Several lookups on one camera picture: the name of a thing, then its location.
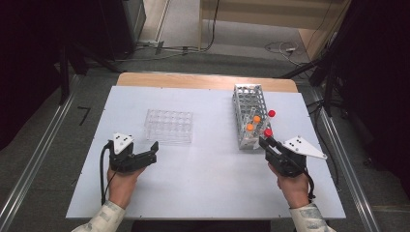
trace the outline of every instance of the white sleeve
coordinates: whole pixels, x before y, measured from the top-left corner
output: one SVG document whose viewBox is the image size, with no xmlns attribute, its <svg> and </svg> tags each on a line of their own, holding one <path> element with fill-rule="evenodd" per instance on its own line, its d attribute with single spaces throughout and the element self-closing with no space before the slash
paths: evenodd
<svg viewBox="0 0 410 232">
<path fill-rule="evenodd" d="M 125 213 L 126 211 L 121 207 L 105 201 L 100 211 L 88 223 L 78 226 L 73 232 L 114 232 Z"/>
<path fill-rule="evenodd" d="M 334 232 L 326 224 L 315 204 L 308 204 L 302 208 L 290 209 L 293 223 L 298 232 Z"/>
</svg>

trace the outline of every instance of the white tabletop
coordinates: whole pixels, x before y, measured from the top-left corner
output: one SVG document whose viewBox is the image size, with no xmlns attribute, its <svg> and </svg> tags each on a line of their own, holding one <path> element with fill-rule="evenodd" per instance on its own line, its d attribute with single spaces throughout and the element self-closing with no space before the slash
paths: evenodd
<svg viewBox="0 0 410 232">
<path fill-rule="evenodd" d="M 131 134 L 134 153 L 149 150 L 148 109 L 193 112 L 191 144 L 160 143 L 158 161 L 138 178 L 126 218 L 272 219 L 290 217 L 262 150 L 240 151 L 232 91 L 112 87 L 73 194 L 67 218 L 91 218 L 101 207 L 99 162 L 114 132 Z M 301 94 L 264 92 L 275 139 L 301 135 L 320 150 Z M 108 152 L 104 172 L 108 167 Z M 307 158 L 315 203 L 325 218 L 345 218 L 326 162 Z"/>
</svg>

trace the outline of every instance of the person's arm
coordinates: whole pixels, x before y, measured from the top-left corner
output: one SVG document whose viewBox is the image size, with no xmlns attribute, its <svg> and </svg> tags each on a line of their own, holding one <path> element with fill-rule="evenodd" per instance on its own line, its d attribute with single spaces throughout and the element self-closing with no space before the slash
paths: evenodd
<svg viewBox="0 0 410 232">
<path fill-rule="evenodd" d="M 116 173 L 108 168 L 107 180 L 109 184 L 109 199 L 102 205 L 99 212 L 91 220 L 78 226 L 73 232 L 113 232 L 116 231 L 130 204 L 136 180 L 145 168 L 136 170 L 132 174 Z"/>
<path fill-rule="evenodd" d="M 308 177 L 283 177 L 269 164 L 269 168 L 278 177 L 278 187 L 290 207 L 290 215 L 298 232 L 335 231 L 326 224 L 315 204 L 308 202 Z"/>
</svg>

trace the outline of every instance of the metal test tube rack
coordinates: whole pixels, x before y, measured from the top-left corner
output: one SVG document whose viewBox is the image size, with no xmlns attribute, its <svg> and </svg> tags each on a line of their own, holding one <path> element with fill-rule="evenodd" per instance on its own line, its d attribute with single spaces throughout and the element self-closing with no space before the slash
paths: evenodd
<svg viewBox="0 0 410 232">
<path fill-rule="evenodd" d="M 251 150 L 253 145 L 258 142 L 259 135 L 263 132 L 263 122 L 268 118 L 262 86 L 260 84 L 236 84 L 232 101 L 235 106 L 239 149 Z M 247 123 L 245 122 L 245 115 L 249 115 L 253 107 L 255 108 L 254 115 L 261 118 L 261 123 L 257 125 L 250 136 L 245 136 Z"/>
</svg>

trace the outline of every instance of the hand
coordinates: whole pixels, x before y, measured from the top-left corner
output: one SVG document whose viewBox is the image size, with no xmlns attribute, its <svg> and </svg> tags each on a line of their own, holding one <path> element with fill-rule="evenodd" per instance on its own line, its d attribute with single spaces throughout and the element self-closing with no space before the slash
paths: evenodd
<svg viewBox="0 0 410 232">
<path fill-rule="evenodd" d="M 131 196 L 135 190 L 136 179 L 145 170 L 144 168 L 138 169 L 133 173 L 119 173 L 114 175 L 114 171 L 108 168 L 106 173 L 107 180 L 111 180 L 109 184 L 109 201 L 123 208 L 124 210 L 130 204 Z"/>
<path fill-rule="evenodd" d="M 282 190 L 284 198 L 291 209 L 297 209 L 309 204 L 308 202 L 308 177 L 301 174 L 297 177 L 283 177 L 268 163 L 269 168 L 278 177 L 278 187 Z"/>
</svg>

